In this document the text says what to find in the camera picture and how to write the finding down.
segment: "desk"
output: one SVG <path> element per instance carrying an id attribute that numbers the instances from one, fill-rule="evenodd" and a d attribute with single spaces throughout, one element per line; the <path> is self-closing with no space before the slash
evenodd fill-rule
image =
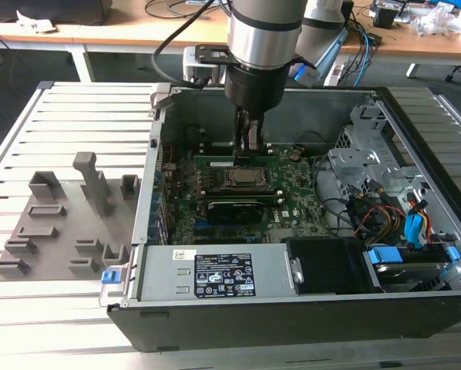
<path id="1" fill-rule="evenodd" d="M 355 13 L 369 0 L 356 0 Z M 113 0 L 113 8 L 103 26 L 59 25 L 59 31 L 49 35 L 31 35 L 15 24 L 0 23 L 0 36 L 11 49 L 56 50 L 71 52 L 80 81 L 94 80 L 87 52 L 132 52 L 147 54 L 185 20 L 163 20 L 144 12 L 146 0 Z M 194 9 L 181 7 L 181 11 Z M 157 14 L 168 14 L 163 5 L 152 9 Z M 209 20 L 198 20 L 169 45 L 164 52 L 181 54 L 185 46 L 207 42 L 227 42 L 227 17 L 221 10 L 209 14 Z M 428 35 L 418 37 L 409 25 L 395 25 L 394 29 L 374 29 L 372 19 L 362 13 L 357 19 L 368 29 L 383 37 L 375 54 L 380 62 L 461 65 L 461 41 L 458 35 Z M 352 56 L 358 51 L 358 40 L 351 35 L 342 47 L 342 54 Z"/>

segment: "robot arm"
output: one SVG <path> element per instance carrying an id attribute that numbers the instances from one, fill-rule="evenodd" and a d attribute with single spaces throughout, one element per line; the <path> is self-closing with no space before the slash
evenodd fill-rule
<path id="1" fill-rule="evenodd" d="M 282 100 L 298 57 L 311 68 L 343 29 L 341 6 L 342 0 L 234 0 L 228 49 L 209 45 L 213 54 L 197 60 L 227 66 L 237 159 L 262 153 L 264 114 Z M 224 57 L 208 58 L 216 54 Z"/>

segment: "power supply label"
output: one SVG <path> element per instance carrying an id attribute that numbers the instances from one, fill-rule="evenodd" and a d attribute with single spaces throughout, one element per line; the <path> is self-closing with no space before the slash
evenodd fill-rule
<path id="1" fill-rule="evenodd" d="M 194 256 L 194 295 L 198 298 L 255 296 L 251 254 Z"/>

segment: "blue latch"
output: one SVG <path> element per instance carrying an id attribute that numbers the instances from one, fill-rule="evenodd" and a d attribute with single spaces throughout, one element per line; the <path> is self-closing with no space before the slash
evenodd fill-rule
<path id="1" fill-rule="evenodd" d="M 104 271 L 100 281 L 102 284 L 119 284 L 121 282 L 121 273 L 119 271 Z"/>
<path id="2" fill-rule="evenodd" d="M 369 252 L 369 259 L 372 264 L 400 264 L 403 262 L 397 247 L 374 247 Z"/>
<path id="3" fill-rule="evenodd" d="M 454 246 L 448 247 L 446 250 L 446 253 L 448 253 L 449 257 L 451 258 L 452 262 L 457 261 L 460 259 L 460 253 Z"/>

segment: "floor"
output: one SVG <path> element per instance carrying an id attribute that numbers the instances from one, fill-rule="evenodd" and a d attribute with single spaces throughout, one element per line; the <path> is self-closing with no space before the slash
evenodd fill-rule
<path id="1" fill-rule="evenodd" d="M 65 52 L 2 51 L 0 65 L 0 144 L 32 95 L 39 81 L 78 81 L 75 67 L 68 63 Z M 131 54 L 93 53 L 90 55 L 97 82 L 159 82 L 162 79 L 150 68 L 135 67 Z M 172 76 L 182 78 L 182 57 L 162 55 L 161 66 Z M 414 86 L 429 87 L 434 93 L 445 95 L 461 112 L 461 74 L 455 74 L 452 83 L 445 82 L 450 66 L 421 66 L 417 77 L 407 79 L 408 65 L 378 63 L 366 71 L 360 86 Z M 355 77 L 347 81 L 353 84 Z"/>

